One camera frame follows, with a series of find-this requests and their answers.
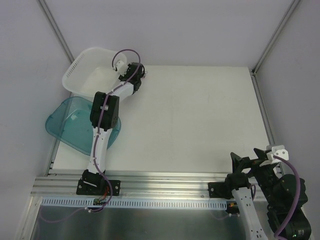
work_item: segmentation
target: white table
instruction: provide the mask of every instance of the white table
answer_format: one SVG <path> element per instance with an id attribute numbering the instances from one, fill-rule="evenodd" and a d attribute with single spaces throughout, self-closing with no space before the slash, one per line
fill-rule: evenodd
<path id="1" fill-rule="evenodd" d="M 269 144 L 246 67 L 145 66 L 121 102 L 108 171 L 229 173 L 230 152 L 254 158 Z M 84 170 L 89 156 L 60 143 L 53 169 Z"/>

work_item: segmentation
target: white plastic bin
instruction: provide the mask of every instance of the white plastic bin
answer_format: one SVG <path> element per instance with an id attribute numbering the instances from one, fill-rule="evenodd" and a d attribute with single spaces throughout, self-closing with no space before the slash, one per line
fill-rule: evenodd
<path id="1" fill-rule="evenodd" d="M 112 69 L 112 59 L 116 51 L 92 47 L 84 50 L 74 60 L 62 78 L 62 85 L 76 96 L 93 101 L 96 92 L 109 92 L 115 85 L 119 74 Z M 127 63 L 123 53 L 118 60 Z"/>

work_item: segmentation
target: gray wall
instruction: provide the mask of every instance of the gray wall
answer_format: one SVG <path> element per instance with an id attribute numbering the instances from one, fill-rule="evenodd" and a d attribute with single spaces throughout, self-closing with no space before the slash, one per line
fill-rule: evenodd
<path id="1" fill-rule="evenodd" d="M 14 239 L 48 160 L 49 114 L 68 96 L 68 61 L 36 0 L 0 3 L 0 239 Z"/>
<path id="2" fill-rule="evenodd" d="M 90 47 L 132 48 L 147 65 L 253 68 L 291 1 L 47 0 L 47 3 L 74 56 Z"/>
<path id="3" fill-rule="evenodd" d="M 304 0 L 258 72 L 275 140 L 306 180 L 305 211 L 320 237 L 320 1 Z"/>

